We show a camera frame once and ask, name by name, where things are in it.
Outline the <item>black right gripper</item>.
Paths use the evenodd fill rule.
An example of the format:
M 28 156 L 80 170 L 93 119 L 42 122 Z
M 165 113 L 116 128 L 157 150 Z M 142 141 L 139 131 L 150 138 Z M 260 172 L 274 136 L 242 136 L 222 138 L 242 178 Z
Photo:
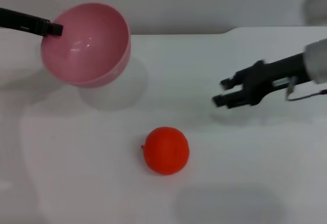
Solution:
M 216 107 L 228 109 L 240 106 L 254 106 L 274 91 L 286 88 L 286 84 L 274 84 L 280 79 L 296 78 L 296 84 L 311 81 L 304 63 L 303 53 L 287 57 L 272 63 L 257 61 L 251 67 L 237 71 L 231 78 L 220 81 L 223 90 L 243 85 L 243 90 L 212 97 Z

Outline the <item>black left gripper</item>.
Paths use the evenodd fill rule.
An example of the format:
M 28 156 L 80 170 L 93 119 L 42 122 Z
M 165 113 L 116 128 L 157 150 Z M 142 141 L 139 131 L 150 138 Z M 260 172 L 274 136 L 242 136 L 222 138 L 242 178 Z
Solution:
M 61 36 L 63 32 L 63 25 L 4 8 L 1 8 L 1 28 L 23 31 L 39 36 Z

